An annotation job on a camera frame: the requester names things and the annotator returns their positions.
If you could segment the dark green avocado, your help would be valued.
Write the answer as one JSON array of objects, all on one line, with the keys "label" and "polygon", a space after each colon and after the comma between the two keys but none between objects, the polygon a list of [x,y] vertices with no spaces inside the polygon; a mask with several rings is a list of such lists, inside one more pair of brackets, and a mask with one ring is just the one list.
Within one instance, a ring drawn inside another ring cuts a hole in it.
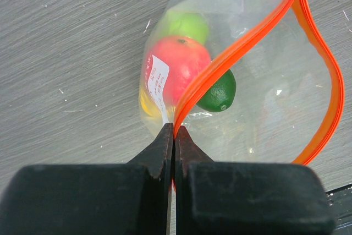
[{"label": "dark green avocado", "polygon": [[236,86],[234,74],[229,69],[207,90],[196,105],[209,112],[225,111],[234,101]]}]

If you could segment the red apple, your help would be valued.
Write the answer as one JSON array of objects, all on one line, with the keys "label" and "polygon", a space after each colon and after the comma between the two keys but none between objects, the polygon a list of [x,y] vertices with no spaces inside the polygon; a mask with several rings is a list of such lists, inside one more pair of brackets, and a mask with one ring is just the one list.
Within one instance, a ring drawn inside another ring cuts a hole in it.
[{"label": "red apple", "polygon": [[211,63],[208,50],[199,42],[188,37],[171,35],[160,39],[147,52],[145,59],[145,86],[148,81],[157,89],[161,85],[152,77],[152,70],[167,66],[168,74],[163,75],[166,82],[163,99],[167,106],[176,106],[191,81]]}]

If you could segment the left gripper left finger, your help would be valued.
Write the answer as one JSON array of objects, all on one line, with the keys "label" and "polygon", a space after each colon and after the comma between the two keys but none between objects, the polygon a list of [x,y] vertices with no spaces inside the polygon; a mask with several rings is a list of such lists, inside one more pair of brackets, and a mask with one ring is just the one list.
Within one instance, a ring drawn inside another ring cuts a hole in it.
[{"label": "left gripper left finger", "polygon": [[1,197],[1,234],[168,234],[173,125],[127,163],[29,165]]}]

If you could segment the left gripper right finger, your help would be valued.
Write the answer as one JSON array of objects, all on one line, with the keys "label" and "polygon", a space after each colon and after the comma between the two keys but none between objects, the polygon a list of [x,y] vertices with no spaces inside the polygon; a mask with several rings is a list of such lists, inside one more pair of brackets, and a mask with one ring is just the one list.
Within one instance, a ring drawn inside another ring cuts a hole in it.
[{"label": "left gripper right finger", "polygon": [[174,139],[177,234],[331,234],[321,181],[291,163],[216,162],[181,127]]}]

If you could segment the green apple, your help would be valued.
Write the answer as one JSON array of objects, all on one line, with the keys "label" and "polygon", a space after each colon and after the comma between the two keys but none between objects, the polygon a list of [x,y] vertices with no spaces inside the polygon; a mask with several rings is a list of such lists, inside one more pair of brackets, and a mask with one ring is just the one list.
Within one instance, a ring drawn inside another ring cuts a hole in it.
[{"label": "green apple", "polygon": [[204,45],[209,35],[207,21],[198,13],[167,11],[158,26],[158,38],[172,35],[187,37]]}]

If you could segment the clear zip top bag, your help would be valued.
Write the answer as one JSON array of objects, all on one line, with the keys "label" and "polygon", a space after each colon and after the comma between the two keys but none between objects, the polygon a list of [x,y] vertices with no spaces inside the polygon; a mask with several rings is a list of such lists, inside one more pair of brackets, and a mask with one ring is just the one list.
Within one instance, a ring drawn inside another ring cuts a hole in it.
[{"label": "clear zip top bag", "polygon": [[[169,119],[163,99],[168,67],[152,70],[160,89],[148,92],[161,118],[140,117],[153,135],[166,123],[218,161],[310,164],[338,127],[344,108],[340,67],[320,34],[308,0],[170,0],[167,11],[198,13],[209,25],[203,45],[211,63],[195,77]],[[147,52],[162,38],[158,26],[145,45],[140,86],[145,86]],[[222,112],[197,106],[227,71],[236,81],[232,105]]]}]

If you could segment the yellow pear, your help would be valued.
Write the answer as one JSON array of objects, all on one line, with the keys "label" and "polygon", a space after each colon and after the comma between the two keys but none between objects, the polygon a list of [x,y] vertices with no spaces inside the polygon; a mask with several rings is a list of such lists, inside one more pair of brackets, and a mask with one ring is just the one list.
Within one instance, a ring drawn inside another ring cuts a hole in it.
[{"label": "yellow pear", "polygon": [[[163,94],[163,99],[165,106],[167,107],[168,118],[173,119],[175,106],[172,105],[172,101],[167,94]],[[154,100],[150,97],[148,90],[143,86],[139,86],[139,101],[142,110],[147,116],[161,118],[161,111],[156,106]]]}]

